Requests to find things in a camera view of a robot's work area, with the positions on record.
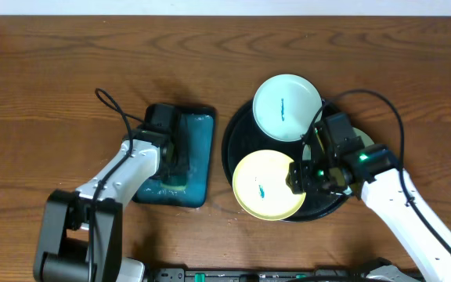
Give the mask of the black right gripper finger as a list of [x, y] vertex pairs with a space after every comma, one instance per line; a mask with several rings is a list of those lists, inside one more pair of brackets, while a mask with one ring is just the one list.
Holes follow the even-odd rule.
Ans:
[[305, 181], [303, 179], [290, 179], [286, 180], [287, 186], [291, 189], [293, 194], [305, 193]]
[[307, 174], [308, 174], [307, 161], [291, 162], [289, 164], [288, 175], [290, 177], [305, 177]]

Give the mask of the pale green plate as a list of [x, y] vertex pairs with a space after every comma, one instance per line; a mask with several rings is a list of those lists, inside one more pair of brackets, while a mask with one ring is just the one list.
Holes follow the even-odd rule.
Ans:
[[[364, 146], [374, 145], [374, 141], [361, 129], [353, 128], [353, 132], [362, 139]], [[319, 144], [317, 140], [312, 144], [306, 144], [303, 147], [302, 160], [316, 160], [317, 158], [321, 157], [321, 155], [323, 155], [323, 152], [318, 148], [318, 145]]]

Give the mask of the green yellow sponge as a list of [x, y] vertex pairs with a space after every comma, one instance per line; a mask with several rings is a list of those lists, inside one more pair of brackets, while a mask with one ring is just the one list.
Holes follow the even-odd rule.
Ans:
[[166, 190], [184, 191], [187, 188], [186, 175], [167, 175], [161, 180], [161, 187]]

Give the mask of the yellow plate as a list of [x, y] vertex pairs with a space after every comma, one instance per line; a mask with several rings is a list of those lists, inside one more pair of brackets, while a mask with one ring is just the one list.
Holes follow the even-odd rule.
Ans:
[[276, 150], [257, 150], [244, 157], [233, 173], [232, 187], [242, 209], [266, 221], [287, 219], [303, 205], [306, 194], [287, 185], [294, 160]]

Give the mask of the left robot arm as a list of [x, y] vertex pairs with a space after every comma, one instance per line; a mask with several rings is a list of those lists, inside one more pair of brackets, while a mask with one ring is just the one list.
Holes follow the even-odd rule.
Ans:
[[55, 190], [46, 203], [34, 259], [36, 281], [141, 281], [144, 265], [122, 256], [123, 213], [151, 178], [185, 175], [185, 129], [137, 128], [92, 179]]

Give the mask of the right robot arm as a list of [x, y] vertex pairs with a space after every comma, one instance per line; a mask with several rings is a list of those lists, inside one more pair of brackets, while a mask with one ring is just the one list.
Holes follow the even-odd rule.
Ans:
[[398, 158], [382, 144], [336, 158], [292, 162], [287, 185], [294, 193], [352, 195], [393, 232], [426, 281], [451, 281], [451, 231], [429, 207]]

